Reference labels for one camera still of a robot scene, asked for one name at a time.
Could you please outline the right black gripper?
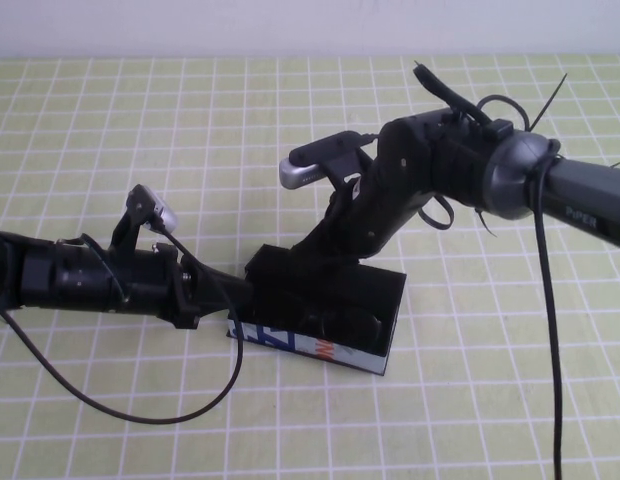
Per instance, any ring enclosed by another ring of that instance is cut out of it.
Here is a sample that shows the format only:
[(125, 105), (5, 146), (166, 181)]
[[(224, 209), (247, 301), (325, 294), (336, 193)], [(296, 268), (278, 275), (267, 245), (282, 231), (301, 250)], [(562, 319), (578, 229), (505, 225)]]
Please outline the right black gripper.
[[(367, 259), (434, 195), (431, 148), (424, 122), (416, 115), (386, 123), (377, 139), (377, 155), (368, 169), (332, 193), (324, 218), (294, 246), (305, 257)], [(303, 265), (303, 330), (330, 330), (335, 310), (324, 296), (331, 271), (326, 259)], [(369, 325), (366, 305), (368, 269), (360, 264), (339, 271), (339, 308), (348, 325)]]

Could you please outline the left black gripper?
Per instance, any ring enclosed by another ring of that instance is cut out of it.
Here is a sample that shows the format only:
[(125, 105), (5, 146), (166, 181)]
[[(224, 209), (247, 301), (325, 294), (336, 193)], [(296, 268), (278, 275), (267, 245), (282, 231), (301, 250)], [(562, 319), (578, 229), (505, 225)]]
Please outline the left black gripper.
[(177, 248), (165, 243), (157, 244), (154, 250), (110, 248), (109, 266), (111, 312), (149, 315), (176, 329), (194, 330), (199, 318), (227, 311), (233, 319), (250, 303), (251, 284), (247, 280), (202, 265), (198, 267), (198, 289), (231, 296), (204, 295), (197, 298), (196, 307), (188, 297), (189, 284), (183, 279), (190, 274), (179, 263)]

